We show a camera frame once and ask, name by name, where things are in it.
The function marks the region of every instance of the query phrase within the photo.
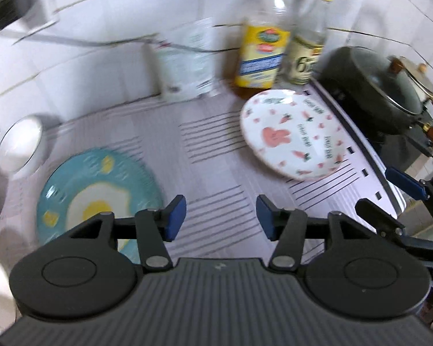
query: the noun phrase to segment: stovetop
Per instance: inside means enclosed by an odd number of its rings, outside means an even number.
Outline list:
[[[384,134],[370,124],[366,114],[345,90],[332,82],[322,82],[321,84],[361,130],[386,167],[393,166],[405,172],[414,163],[421,153],[413,146],[411,140],[418,142],[423,147],[432,149],[433,144],[419,126],[412,127],[405,135]],[[425,107],[421,114],[421,120],[429,122],[433,126],[433,119]]]

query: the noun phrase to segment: cooking oil bottle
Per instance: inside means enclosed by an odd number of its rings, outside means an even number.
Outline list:
[[[293,84],[309,81],[327,39],[327,10],[332,0],[315,0],[292,32],[284,74]]]
[[[234,80],[241,98],[273,86],[290,36],[287,13],[285,0],[257,0],[248,14]]]

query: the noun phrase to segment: carrot print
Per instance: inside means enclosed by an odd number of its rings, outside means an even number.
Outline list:
[[[279,123],[284,123],[292,119],[292,116],[290,114],[284,114],[284,116],[281,118],[281,121]]]
[[[304,153],[304,152],[300,152],[300,151],[292,151],[292,153],[298,157],[299,159],[303,159],[304,162],[308,161],[311,159],[311,156],[309,153]]]
[[[313,117],[311,117],[308,112],[303,111],[301,112],[301,115],[306,119],[307,122],[313,121]]]

